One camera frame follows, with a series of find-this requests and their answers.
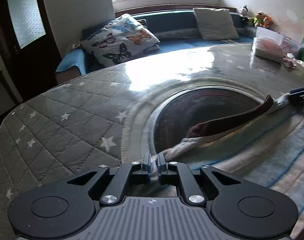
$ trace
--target window sill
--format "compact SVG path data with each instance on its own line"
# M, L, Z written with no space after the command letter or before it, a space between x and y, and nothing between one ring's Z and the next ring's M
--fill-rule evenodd
M142 6L182 3L220 5L220 0L112 0L114 11Z

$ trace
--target window pane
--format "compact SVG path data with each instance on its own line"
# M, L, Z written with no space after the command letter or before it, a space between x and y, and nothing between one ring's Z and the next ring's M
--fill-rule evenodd
M46 34L36 0L7 0L7 3L21 48Z

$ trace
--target brown door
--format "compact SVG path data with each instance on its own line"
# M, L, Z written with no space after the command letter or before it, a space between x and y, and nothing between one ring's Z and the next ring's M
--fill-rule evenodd
M0 0L0 52L24 100L57 85L61 57L43 0Z

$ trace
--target white pillow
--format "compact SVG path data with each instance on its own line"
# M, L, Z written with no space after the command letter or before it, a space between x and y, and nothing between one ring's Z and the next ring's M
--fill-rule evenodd
M197 28L204 40L238 39L228 9L193 8Z
M159 43L158 38L129 14L123 14L94 32L81 45L105 67L130 60Z

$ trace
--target sofa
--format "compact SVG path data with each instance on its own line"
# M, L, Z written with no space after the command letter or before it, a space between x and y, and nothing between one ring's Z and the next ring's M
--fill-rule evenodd
M230 12L239 39L236 40L203 40L198 29L193 10L167 10L132 15L136 20L145 19L147 28L159 40L159 50L153 50L131 59L146 57L153 54L165 53L179 49L190 49L195 47L212 46L226 43L253 42L256 29L244 22L243 18ZM102 28L109 22L98 24L82 31L82 38ZM55 76L58 84L65 83L73 78L85 75L104 68L97 60L82 48L76 48L65 55L56 69Z

